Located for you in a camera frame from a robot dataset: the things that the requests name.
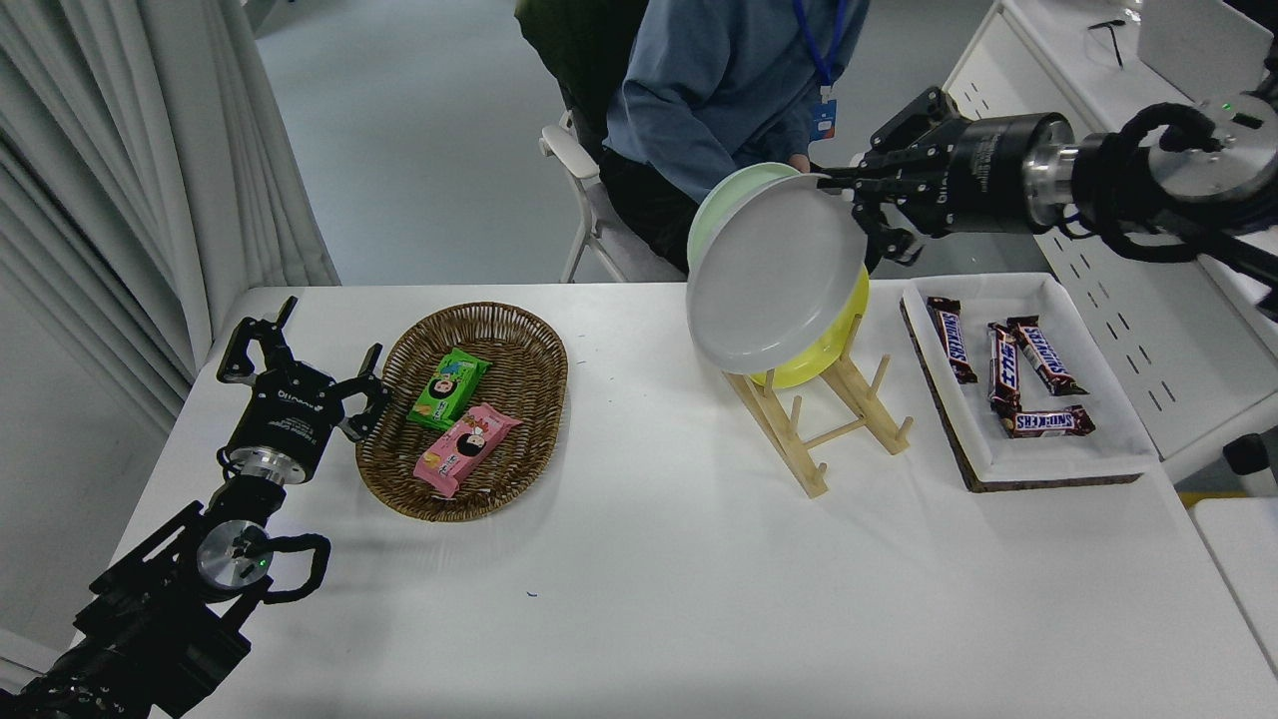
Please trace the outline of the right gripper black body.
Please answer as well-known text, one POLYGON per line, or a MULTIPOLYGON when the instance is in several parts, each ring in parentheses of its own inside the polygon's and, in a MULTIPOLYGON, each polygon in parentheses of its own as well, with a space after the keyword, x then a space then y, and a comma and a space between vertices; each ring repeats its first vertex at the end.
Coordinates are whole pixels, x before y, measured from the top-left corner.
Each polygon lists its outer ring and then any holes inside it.
POLYGON ((969 120, 950 117, 919 138, 937 149, 927 163, 930 192, 919 201, 919 231, 1042 234, 1065 217, 1068 174, 1059 149, 1074 129, 1058 112, 969 120))

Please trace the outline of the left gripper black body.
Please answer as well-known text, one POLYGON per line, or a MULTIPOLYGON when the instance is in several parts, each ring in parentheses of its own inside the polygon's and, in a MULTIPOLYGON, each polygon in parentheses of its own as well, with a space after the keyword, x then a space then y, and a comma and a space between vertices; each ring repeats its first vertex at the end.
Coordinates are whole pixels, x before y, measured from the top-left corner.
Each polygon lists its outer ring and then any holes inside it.
POLYGON ((244 464, 256 451, 282 453, 300 470, 314 470, 328 438, 345 415, 328 396, 336 381, 305 363, 261 372, 253 396, 230 435, 227 460, 244 464))

